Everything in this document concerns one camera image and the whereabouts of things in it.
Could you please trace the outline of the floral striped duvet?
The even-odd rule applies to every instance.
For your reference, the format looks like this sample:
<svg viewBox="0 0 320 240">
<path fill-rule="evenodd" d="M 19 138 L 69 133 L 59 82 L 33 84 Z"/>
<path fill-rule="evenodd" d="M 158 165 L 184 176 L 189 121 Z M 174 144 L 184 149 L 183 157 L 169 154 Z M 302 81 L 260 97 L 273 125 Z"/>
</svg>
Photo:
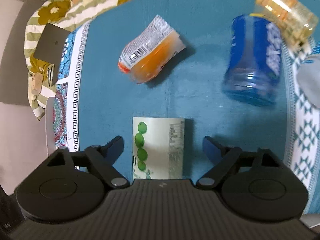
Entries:
<svg viewBox="0 0 320 240">
<path fill-rule="evenodd" d="M 43 76 L 39 92 L 28 91 L 28 101 L 33 114 L 40 120 L 46 111 L 46 102 L 56 93 L 55 85 L 49 83 L 48 69 L 52 66 L 44 60 L 35 59 L 34 53 L 44 31 L 45 25 L 51 23 L 67 31 L 74 31 L 88 20 L 130 0 L 46 0 L 35 11 L 25 29 L 24 57 L 28 76 L 36 73 Z"/>
</svg>

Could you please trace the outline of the blue plastic cup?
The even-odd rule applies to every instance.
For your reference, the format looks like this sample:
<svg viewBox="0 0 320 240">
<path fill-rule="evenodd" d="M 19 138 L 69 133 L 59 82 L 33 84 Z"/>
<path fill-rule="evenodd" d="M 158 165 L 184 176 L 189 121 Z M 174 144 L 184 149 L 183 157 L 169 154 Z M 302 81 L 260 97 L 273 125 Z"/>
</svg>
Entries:
<svg viewBox="0 0 320 240">
<path fill-rule="evenodd" d="M 234 18 L 223 92 L 231 99 L 252 105 L 274 105 L 281 74 L 282 44 L 275 23 L 250 15 Z"/>
</svg>

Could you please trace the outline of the green label plastic cup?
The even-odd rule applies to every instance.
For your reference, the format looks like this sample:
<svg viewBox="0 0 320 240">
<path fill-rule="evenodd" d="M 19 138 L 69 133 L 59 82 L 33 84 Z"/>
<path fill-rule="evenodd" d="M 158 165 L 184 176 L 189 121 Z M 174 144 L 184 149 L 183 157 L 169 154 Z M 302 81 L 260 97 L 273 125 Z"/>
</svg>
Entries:
<svg viewBox="0 0 320 240">
<path fill-rule="evenodd" d="M 184 118 L 134 117 L 133 179 L 181 179 L 184 130 Z"/>
</svg>

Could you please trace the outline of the teal patterned cloth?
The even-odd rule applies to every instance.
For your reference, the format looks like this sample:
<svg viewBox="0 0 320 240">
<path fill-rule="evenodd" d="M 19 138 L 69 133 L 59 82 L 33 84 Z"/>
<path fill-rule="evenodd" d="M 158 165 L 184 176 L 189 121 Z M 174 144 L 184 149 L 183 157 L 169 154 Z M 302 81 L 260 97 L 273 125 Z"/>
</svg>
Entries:
<svg viewBox="0 0 320 240">
<path fill-rule="evenodd" d="M 233 20 L 250 12 L 253 4 L 254 0 L 132 0 L 85 20 L 68 35 L 62 53 L 53 112 L 55 146 L 83 150 L 121 135 L 125 150 L 116 168 L 131 178 L 133 118 L 182 118 L 185 177 L 196 180 L 211 168 L 202 153 L 207 135 L 244 150 L 269 148 L 308 189 L 305 212 L 318 213 L 319 110 L 297 84 L 296 72 L 319 41 L 319 31 L 298 51 L 282 47 L 274 105 L 249 105 L 222 91 Z M 186 47 L 156 78 L 138 85 L 119 71 L 117 61 L 155 16 L 164 18 Z"/>
</svg>

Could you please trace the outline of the yellow clear plastic cup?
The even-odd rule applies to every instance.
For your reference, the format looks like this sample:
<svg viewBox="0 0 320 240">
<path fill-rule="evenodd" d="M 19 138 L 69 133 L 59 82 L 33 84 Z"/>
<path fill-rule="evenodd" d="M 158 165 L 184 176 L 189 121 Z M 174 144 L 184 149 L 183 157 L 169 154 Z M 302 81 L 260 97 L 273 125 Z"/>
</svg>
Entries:
<svg viewBox="0 0 320 240">
<path fill-rule="evenodd" d="M 318 17 L 298 0 L 255 0 L 255 13 L 275 23 L 289 47 L 304 46 Z"/>
</svg>

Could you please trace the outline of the orange plastic cup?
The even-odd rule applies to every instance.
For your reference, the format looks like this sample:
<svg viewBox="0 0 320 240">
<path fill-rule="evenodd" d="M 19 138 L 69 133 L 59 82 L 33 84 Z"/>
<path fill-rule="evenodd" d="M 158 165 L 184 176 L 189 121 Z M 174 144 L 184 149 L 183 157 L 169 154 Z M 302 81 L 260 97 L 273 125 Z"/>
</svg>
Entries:
<svg viewBox="0 0 320 240">
<path fill-rule="evenodd" d="M 137 84 L 146 83 L 185 48 L 179 33 L 156 15 L 146 29 L 125 46 L 118 60 L 118 68 L 129 74 Z"/>
</svg>

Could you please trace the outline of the grey folding stand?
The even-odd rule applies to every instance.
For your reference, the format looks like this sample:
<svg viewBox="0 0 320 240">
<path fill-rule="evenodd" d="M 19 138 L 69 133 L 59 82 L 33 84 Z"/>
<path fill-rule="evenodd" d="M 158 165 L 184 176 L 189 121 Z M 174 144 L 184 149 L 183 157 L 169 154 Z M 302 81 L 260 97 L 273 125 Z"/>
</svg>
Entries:
<svg viewBox="0 0 320 240">
<path fill-rule="evenodd" d="M 58 80 L 62 52 L 69 34 L 69 31 L 47 23 L 35 49 L 34 57 L 36 59 L 54 65 L 52 73 L 48 75 L 52 85 L 56 84 Z"/>
</svg>

